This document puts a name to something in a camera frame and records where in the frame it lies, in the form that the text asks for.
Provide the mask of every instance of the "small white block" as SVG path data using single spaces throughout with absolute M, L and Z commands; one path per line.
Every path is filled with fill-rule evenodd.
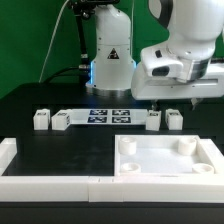
M 183 117 L 179 110 L 168 109 L 166 110 L 166 123 L 169 130 L 182 130 Z
M 161 124 L 161 111 L 149 110 L 146 117 L 146 130 L 159 131 Z
M 60 110 L 52 118 L 52 129 L 64 131 L 71 124 L 71 113 L 72 110 Z
M 50 124 L 50 110 L 37 110 L 33 117 L 34 130 L 48 130 Z

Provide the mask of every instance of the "green screen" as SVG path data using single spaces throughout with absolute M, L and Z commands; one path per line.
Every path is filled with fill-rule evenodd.
M 23 83 L 38 82 L 52 32 L 64 0 L 0 1 L 0 98 Z M 121 0 L 116 6 L 130 18 L 132 0 Z M 135 0 L 133 14 L 133 58 L 139 62 L 142 48 L 168 37 L 149 14 L 147 0 Z M 96 54 L 94 16 L 84 21 L 90 59 Z M 216 56 L 224 52 L 221 37 Z M 74 14 L 65 9 L 46 66 L 44 78 L 54 72 L 80 63 L 79 38 Z

